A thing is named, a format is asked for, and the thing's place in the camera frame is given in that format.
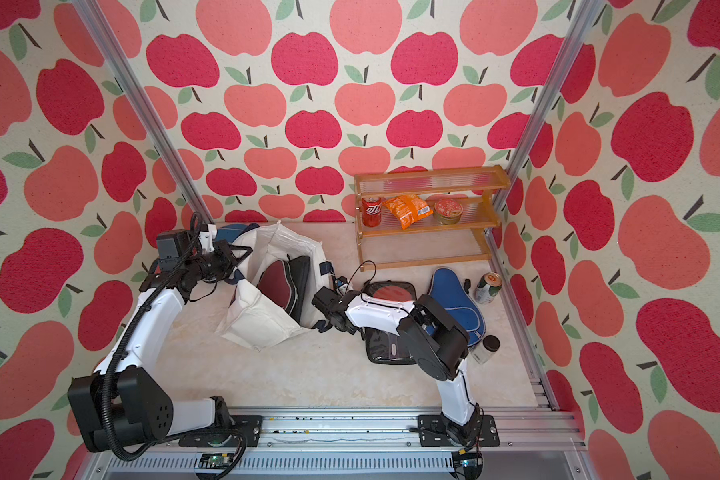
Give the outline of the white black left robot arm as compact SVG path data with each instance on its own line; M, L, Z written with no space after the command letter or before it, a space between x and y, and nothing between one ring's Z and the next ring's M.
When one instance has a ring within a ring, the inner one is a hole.
M217 236L194 214L187 230L163 232L158 257L142 281L136 309L112 350L88 376L72 380L67 398L86 449L134 461L163 442L188 438L245 446L220 396L178 401L152 377L167 334L201 283L233 276L252 254Z

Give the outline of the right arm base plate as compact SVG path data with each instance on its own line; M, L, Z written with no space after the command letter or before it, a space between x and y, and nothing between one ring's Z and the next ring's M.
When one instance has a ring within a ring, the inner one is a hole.
M419 415L410 431L422 447L498 447L500 438L495 420L476 412L466 425L458 425L442 414Z

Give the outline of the maroon paddle case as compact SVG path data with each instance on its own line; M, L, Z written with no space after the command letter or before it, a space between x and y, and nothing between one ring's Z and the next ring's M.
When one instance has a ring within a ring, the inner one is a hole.
M310 271L311 259L306 255L277 259L264 269L257 287L300 324Z

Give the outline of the blue paddle case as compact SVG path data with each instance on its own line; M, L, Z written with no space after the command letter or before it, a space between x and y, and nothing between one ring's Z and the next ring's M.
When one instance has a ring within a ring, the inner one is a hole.
M436 300L461 325L468 335L468 348L473 349L485 335L485 320L477 304L463 288L458 275L441 267L433 273L428 295Z
M223 226L223 227L219 227L219 228L217 229L217 233L216 233L215 240L216 240L216 241L224 240L224 241L227 241L228 243L232 244L232 243L234 243L234 242L236 241L236 239L237 239L238 237L240 237L241 235L243 235L243 234L245 234L245 233L247 233L247 232L249 232L249 231L251 231L251 230L255 230L255 229L259 228L259 227L260 227L260 225L259 225L258 223L248 223L248 224L232 223L232 224L228 224L228 225L225 225L225 226Z

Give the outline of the black mesh paddle case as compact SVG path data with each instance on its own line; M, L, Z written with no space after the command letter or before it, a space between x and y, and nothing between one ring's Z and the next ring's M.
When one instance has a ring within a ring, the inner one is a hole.
M390 301L413 301L416 291L413 284L402 281L367 280L363 293L376 299ZM400 337L374 328L365 328L363 333L366 355L369 361L379 365L414 365L415 360L402 344Z

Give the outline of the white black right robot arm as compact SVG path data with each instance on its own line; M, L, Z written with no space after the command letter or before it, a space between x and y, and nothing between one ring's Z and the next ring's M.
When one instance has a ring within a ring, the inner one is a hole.
M398 336L416 365L437 383L439 430L456 446L478 444L482 417L468 388L468 333L434 298L422 295L400 302L323 287L312 305L339 331L353 334L372 328Z

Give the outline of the white canvas tote bag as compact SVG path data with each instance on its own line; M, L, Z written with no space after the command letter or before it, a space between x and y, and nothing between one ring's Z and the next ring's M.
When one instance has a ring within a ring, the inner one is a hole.
M261 351L309 330L329 330L312 305L321 288L332 286L334 274L322 243L282 223L235 228L231 244L247 257L228 279L235 291L216 334Z

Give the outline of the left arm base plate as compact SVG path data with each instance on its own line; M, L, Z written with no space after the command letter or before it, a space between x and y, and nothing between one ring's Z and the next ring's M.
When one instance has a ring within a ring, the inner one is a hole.
M211 426L183 434L181 447L236 448L241 440L247 447L257 447L262 431L261 415L232 415L222 426Z

